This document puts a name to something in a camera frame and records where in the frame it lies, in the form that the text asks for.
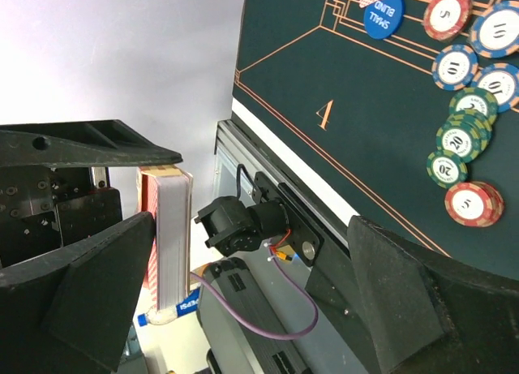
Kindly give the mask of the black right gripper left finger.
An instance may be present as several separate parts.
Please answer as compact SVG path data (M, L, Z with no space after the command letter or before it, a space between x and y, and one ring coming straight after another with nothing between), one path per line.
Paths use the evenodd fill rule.
M1 271L3 373L117 371L155 234L149 212Z

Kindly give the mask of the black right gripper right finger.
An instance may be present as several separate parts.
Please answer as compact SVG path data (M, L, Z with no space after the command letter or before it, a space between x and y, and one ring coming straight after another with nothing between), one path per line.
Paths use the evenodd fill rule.
M351 220L306 289L369 373L515 373L518 283Z

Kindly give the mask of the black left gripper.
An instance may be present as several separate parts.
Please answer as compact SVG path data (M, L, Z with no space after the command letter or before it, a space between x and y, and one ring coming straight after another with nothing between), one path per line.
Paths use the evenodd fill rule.
M1 266L119 223L121 197L106 167L180 162L180 153L116 119L2 125Z

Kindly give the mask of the red playing card deck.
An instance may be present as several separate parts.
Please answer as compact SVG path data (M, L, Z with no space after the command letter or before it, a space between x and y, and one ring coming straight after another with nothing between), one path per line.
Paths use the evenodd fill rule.
M158 312L189 293L192 184L191 174L174 165L138 169L139 211L151 213L155 222L145 280Z

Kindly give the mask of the red poker chip stack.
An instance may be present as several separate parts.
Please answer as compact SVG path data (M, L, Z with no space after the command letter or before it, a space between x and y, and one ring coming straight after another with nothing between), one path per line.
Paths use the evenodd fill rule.
M458 224L469 227L494 225L504 213L504 199L489 183L457 183L444 197L448 215Z

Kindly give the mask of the green poker chip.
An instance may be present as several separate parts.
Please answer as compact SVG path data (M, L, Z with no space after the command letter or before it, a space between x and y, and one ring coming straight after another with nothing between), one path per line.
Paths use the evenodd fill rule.
M448 112L454 114L462 110L477 110L493 125L498 116L498 108L498 102L491 92L484 88L468 87L453 96Z
M427 157L427 174L438 186L449 189L468 178L468 169L454 152L436 150Z
M435 136L436 147L455 153L467 163L489 146L492 137L490 121L477 110L459 110L450 114Z

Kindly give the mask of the blue poker chip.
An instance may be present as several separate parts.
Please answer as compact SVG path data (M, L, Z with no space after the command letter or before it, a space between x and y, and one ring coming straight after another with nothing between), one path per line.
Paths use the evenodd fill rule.
M518 1L503 1L484 11L470 29L469 43L484 58L518 51Z
M518 103L518 67L504 62L491 64L475 75L471 86L493 94L499 113L508 111Z
M431 66L435 85L457 91L470 84L478 72L478 57L469 45L449 45L442 49Z

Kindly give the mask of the blue small blind button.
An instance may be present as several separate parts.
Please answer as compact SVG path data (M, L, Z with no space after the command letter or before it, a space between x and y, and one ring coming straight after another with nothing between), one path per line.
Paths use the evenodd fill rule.
M376 1L365 8L364 28L373 39L389 38L400 27L404 14L404 0Z

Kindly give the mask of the single red poker chip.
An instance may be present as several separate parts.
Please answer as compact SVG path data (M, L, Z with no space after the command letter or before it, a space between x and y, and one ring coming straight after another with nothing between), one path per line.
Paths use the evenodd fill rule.
M468 22L472 6L473 0L432 0L423 15L426 34L437 41L453 39Z

